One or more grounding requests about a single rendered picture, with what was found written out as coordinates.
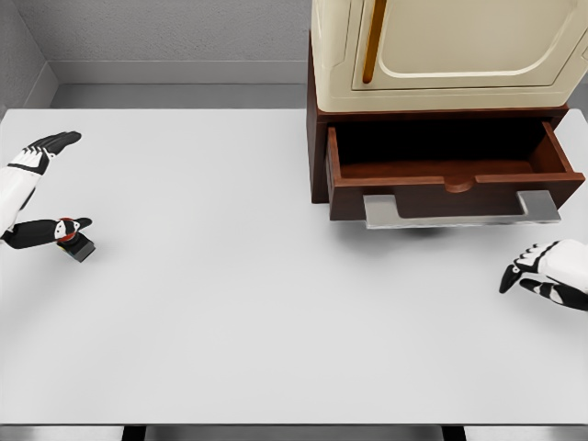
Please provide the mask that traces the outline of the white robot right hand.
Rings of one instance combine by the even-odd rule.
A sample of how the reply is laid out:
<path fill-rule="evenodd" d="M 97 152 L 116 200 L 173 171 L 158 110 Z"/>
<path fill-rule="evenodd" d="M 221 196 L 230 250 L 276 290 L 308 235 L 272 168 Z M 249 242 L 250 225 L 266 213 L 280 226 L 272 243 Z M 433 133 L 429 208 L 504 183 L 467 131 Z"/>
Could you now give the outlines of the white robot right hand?
<path fill-rule="evenodd" d="M 506 293 L 515 283 L 560 306 L 588 311 L 588 244 L 533 244 L 505 269 L 499 292 Z"/>

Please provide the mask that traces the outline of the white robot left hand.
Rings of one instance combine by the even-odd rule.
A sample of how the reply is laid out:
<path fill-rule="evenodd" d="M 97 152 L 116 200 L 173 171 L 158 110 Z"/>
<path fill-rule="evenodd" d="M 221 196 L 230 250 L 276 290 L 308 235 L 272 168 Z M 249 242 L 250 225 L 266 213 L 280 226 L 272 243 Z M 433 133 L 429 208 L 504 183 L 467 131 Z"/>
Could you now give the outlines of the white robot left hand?
<path fill-rule="evenodd" d="M 93 221 L 89 218 L 59 218 L 17 222 L 51 161 L 65 147 L 82 138 L 77 131 L 61 132 L 32 142 L 6 166 L 0 168 L 0 242 L 13 249 L 56 243 L 77 260 L 79 252 L 92 242 L 81 233 Z"/>

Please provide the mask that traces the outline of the red button switch grey base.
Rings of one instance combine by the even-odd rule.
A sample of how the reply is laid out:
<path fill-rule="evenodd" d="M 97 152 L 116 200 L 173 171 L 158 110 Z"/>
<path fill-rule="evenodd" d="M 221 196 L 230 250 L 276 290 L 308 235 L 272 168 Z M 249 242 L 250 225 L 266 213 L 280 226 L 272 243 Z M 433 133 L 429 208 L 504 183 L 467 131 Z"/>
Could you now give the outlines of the red button switch grey base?
<path fill-rule="evenodd" d="M 60 218 L 56 227 L 59 235 L 56 244 L 79 263 L 84 262 L 96 249 L 95 244 L 81 233 L 92 223 L 89 218 Z"/>

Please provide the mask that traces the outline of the brown wooden drawer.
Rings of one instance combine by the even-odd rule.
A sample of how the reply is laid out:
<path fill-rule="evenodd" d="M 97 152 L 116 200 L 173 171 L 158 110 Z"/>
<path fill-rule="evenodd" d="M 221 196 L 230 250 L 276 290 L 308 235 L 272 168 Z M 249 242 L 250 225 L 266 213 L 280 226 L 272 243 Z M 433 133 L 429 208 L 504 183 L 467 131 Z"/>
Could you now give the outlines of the brown wooden drawer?
<path fill-rule="evenodd" d="M 325 159 L 333 221 L 364 220 L 366 195 L 393 195 L 404 218 L 518 214 L 517 192 L 561 207 L 584 181 L 534 118 L 337 124 Z"/>

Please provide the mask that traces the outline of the cream cabinet with door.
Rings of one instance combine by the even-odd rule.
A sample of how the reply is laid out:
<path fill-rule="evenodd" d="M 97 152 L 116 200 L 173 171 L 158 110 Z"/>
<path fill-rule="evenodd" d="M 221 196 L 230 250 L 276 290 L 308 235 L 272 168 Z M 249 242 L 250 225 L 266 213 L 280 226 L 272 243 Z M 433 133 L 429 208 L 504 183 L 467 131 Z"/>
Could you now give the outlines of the cream cabinet with door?
<path fill-rule="evenodd" d="M 559 107 L 588 73 L 588 0 L 312 0 L 317 104 L 328 112 Z"/>

